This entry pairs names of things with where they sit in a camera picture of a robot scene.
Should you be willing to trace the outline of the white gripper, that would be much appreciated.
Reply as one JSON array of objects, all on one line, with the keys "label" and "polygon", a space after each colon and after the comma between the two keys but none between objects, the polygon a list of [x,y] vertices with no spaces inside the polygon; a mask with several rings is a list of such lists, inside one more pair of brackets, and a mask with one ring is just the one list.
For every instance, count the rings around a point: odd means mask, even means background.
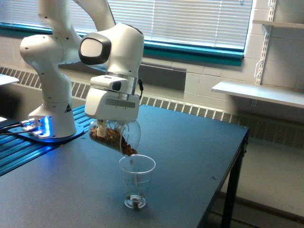
[{"label": "white gripper", "polygon": [[105,137],[106,121],[135,121],[139,112],[137,79],[123,75],[95,76],[90,80],[85,114],[97,119],[96,135]]}]

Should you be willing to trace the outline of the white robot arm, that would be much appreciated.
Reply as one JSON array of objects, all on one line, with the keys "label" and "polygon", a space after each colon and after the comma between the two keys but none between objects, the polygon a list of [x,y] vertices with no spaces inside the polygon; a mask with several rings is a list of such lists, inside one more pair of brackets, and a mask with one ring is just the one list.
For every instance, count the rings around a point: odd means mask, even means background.
[{"label": "white robot arm", "polygon": [[38,15],[51,35],[22,40],[20,54],[37,72],[42,85],[42,104],[29,114],[23,129],[40,139],[64,138],[76,133],[72,111],[72,86],[59,66],[82,62],[105,71],[90,81],[85,113],[99,121],[134,121],[139,112],[135,94],[142,62],[144,35],[128,24],[116,23],[105,0],[79,0],[96,31],[80,37],[75,31],[67,0],[40,0]]}]

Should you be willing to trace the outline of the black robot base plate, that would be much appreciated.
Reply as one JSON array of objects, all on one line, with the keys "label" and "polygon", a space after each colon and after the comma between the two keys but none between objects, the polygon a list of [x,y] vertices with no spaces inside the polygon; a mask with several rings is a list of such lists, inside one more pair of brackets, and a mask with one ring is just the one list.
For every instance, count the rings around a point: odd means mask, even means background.
[{"label": "black robot base plate", "polygon": [[38,142],[38,143],[48,143],[48,144],[65,144],[81,135],[84,134],[84,128],[83,126],[80,125],[76,125],[76,133],[71,135],[71,136],[67,136],[67,137],[62,137],[62,138],[47,138],[47,139],[41,139],[38,138],[30,133],[19,133],[16,134],[18,137],[21,137],[22,139],[26,139],[26,140],[30,140],[33,142]]}]

